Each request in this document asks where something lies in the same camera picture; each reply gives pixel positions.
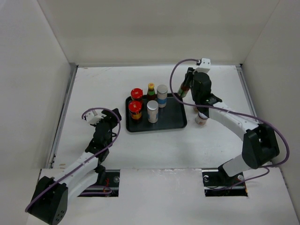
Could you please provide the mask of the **yellow-cap sauce bottle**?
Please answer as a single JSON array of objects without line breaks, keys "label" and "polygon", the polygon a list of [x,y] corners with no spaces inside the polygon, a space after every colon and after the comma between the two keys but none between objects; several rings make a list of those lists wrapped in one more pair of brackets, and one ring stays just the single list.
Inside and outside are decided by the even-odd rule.
[{"label": "yellow-cap sauce bottle", "polygon": [[183,81],[177,91],[177,95],[184,98],[190,90],[190,81]]},{"label": "yellow-cap sauce bottle", "polygon": [[156,100],[155,85],[152,82],[148,84],[147,100]]}]

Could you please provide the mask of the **blue-label pepper jar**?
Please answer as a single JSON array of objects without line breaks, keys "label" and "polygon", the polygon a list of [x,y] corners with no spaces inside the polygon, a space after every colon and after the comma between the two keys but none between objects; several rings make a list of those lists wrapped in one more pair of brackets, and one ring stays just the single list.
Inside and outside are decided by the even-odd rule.
[{"label": "blue-label pepper jar", "polygon": [[147,103],[147,117],[150,123],[156,123],[158,121],[158,103],[155,100],[151,100]]},{"label": "blue-label pepper jar", "polygon": [[157,102],[159,108],[164,108],[167,102],[168,87],[161,84],[157,87]]}]

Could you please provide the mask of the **red-lid chili jar front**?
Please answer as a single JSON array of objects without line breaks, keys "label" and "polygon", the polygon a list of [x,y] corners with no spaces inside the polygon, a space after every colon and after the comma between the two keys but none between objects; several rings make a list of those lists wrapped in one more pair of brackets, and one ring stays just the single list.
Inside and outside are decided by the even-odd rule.
[{"label": "red-lid chili jar front", "polygon": [[134,122],[139,122],[142,119],[142,104],[139,101],[131,101],[128,104],[128,110],[130,112],[131,119]]}]

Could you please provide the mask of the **red-lid chili jar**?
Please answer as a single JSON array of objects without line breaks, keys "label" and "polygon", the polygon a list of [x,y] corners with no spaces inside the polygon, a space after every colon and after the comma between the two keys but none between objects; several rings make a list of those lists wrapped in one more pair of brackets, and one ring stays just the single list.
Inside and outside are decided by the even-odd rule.
[{"label": "red-lid chili jar", "polygon": [[143,103],[143,90],[140,88],[134,88],[130,92],[131,99]]},{"label": "red-lid chili jar", "polygon": [[142,104],[139,101],[131,101],[128,104],[128,110],[130,112],[131,119],[134,122],[139,122],[142,119]]}]

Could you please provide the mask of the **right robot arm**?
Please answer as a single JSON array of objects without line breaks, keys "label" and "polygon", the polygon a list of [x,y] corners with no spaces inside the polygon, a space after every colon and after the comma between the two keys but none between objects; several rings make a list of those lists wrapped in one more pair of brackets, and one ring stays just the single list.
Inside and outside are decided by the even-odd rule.
[{"label": "right robot arm", "polygon": [[279,147],[274,129],[256,119],[232,114],[231,109],[211,92],[208,74],[192,67],[188,68],[182,84],[184,91],[191,91],[192,99],[198,110],[195,119],[205,124],[207,119],[219,122],[242,140],[241,154],[218,167],[217,180],[229,185],[240,172],[257,169],[279,155]]}]

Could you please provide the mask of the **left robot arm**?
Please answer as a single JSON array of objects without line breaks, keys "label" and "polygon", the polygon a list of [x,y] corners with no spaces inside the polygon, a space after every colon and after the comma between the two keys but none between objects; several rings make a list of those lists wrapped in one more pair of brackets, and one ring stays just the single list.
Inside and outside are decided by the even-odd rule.
[{"label": "left robot arm", "polygon": [[112,193],[105,182],[105,168],[102,163],[109,154],[109,148],[116,141],[121,115],[117,108],[97,108],[85,111],[82,119],[95,128],[93,138],[83,154],[69,167],[55,177],[42,177],[36,185],[31,202],[25,212],[48,225],[57,225],[65,216],[68,203],[78,196],[107,196]]}]

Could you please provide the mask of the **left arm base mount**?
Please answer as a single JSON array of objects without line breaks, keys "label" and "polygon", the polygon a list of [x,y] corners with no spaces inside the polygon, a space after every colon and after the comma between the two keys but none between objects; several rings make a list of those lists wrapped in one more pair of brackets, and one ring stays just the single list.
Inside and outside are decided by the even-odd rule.
[{"label": "left arm base mount", "polygon": [[98,176],[96,183],[86,188],[79,197],[118,197],[120,170],[106,170]]}]

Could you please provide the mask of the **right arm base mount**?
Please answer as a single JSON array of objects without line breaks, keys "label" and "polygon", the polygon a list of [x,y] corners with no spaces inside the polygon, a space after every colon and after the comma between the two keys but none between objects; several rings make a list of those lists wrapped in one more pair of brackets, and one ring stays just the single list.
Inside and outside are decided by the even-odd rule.
[{"label": "right arm base mount", "polygon": [[202,170],[202,181],[206,197],[247,197],[246,184],[241,183],[243,180],[244,174],[242,172],[233,177],[223,177],[218,169]]}]

